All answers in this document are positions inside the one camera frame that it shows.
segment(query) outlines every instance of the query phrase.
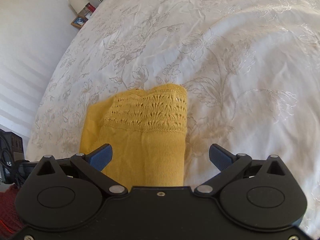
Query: metal screw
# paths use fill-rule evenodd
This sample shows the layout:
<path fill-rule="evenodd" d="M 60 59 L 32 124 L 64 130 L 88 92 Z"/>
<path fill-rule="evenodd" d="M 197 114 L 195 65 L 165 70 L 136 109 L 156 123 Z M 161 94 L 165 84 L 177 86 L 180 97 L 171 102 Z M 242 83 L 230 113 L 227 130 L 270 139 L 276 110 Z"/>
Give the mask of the metal screw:
<path fill-rule="evenodd" d="M 213 188 L 209 185 L 200 185 L 197 187 L 197 190 L 201 193 L 210 193 L 213 191 Z"/>
<path fill-rule="evenodd" d="M 23 240 L 34 240 L 32 236 L 24 236 Z"/>
<path fill-rule="evenodd" d="M 288 240 L 299 240 L 299 237 L 297 237 L 297 236 L 290 236 Z"/>
<path fill-rule="evenodd" d="M 109 191 L 115 194 L 121 194 L 125 191 L 125 187 L 121 185 L 113 185 L 109 188 Z"/>
<path fill-rule="evenodd" d="M 162 192 L 162 191 L 157 192 L 157 196 L 159 196 L 159 197 L 164 197 L 164 196 L 165 196 L 165 193 L 164 193 L 164 192 Z"/>

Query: wooden picture frame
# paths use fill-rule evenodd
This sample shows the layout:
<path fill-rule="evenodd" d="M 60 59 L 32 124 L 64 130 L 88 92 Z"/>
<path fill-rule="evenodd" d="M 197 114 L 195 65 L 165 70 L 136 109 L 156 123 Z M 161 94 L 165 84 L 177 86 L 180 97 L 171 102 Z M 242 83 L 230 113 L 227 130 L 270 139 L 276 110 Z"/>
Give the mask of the wooden picture frame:
<path fill-rule="evenodd" d="M 83 27 L 83 25 L 88 21 L 87 18 L 78 15 L 71 23 L 72 26 L 77 27 L 79 29 L 81 29 Z"/>

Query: black electronic device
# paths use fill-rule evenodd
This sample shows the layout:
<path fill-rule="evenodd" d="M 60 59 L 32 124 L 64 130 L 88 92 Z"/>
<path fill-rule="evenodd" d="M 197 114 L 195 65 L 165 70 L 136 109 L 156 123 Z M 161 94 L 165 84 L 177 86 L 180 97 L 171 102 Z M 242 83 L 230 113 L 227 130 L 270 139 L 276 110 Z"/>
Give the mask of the black electronic device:
<path fill-rule="evenodd" d="M 5 132 L 0 129 L 0 174 L 5 184 L 23 183 L 17 181 L 12 169 L 15 169 L 19 161 L 24 160 L 22 138 L 13 132 Z"/>
<path fill-rule="evenodd" d="M 26 182 L 15 204 L 26 226 L 12 240 L 311 240 L 298 228 L 306 197 L 279 156 L 252 160 L 213 144 L 209 157 L 221 172 L 194 192 L 128 192 L 100 172 L 112 159 L 108 144 L 89 155 L 20 163 Z"/>

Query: blue gripper pad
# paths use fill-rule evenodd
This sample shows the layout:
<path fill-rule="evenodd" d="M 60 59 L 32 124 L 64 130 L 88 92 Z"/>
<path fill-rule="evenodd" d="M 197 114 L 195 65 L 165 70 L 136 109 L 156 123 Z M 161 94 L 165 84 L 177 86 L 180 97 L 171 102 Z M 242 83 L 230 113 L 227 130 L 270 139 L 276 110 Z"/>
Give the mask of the blue gripper pad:
<path fill-rule="evenodd" d="M 102 171 L 112 160 L 112 147 L 110 144 L 104 144 L 85 157 L 90 166 L 98 171 Z"/>
<path fill-rule="evenodd" d="M 237 160 L 237 157 L 221 146 L 212 144 L 209 149 L 209 159 L 219 171 L 223 171 L 234 163 Z"/>

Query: bed sheet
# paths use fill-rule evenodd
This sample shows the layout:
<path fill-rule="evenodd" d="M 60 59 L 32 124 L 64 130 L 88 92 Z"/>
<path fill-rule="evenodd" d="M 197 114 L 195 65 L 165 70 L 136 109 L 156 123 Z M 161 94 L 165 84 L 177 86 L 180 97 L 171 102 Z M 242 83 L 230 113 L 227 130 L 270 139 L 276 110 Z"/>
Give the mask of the bed sheet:
<path fill-rule="evenodd" d="M 320 237 L 320 0 L 105 0 L 58 64 L 29 160 L 77 153 L 88 105 L 164 83 L 188 91 L 185 184 L 217 169 L 218 143 L 280 155 L 301 185 L 301 228 Z"/>

